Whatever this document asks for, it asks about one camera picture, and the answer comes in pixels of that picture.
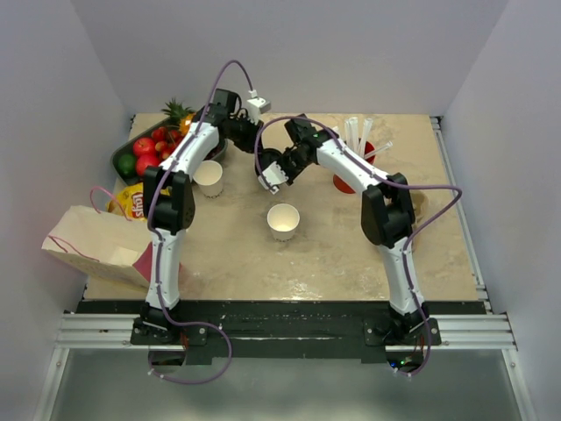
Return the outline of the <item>black cup lid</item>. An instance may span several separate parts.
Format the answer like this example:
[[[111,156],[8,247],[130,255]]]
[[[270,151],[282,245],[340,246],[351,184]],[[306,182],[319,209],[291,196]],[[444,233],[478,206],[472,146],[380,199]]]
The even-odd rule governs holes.
[[[282,156],[282,152],[274,148],[265,148],[258,152],[259,167],[264,172],[272,163]]]

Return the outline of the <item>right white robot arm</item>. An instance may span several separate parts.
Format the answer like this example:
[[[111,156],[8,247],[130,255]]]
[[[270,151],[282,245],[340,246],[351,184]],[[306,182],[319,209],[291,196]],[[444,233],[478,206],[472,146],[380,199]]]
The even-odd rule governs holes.
[[[360,196],[362,232],[377,246],[387,274],[391,335],[400,344],[411,344],[421,335],[428,311],[408,245],[415,214],[407,179],[400,173],[387,175],[375,169],[344,146],[334,132],[317,130],[303,114],[290,118],[285,129],[294,144],[280,159],[289,183],[315,163]]]

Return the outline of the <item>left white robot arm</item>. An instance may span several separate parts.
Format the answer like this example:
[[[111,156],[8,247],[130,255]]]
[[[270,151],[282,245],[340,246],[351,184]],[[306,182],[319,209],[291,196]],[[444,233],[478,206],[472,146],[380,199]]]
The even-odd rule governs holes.
[[[180,301],[179,273],[183,239],[195,216],[192,177],[207,155],[227,139],[249,153],[261,114],[270,103],[256,90],[242,101],[232,91],[217,89],[192,118],[187,134],[170,157],[146,169],[144,214],[152,235],[150,286],[133,331],[172,344],[181,336],[181,322],[172,317]]]

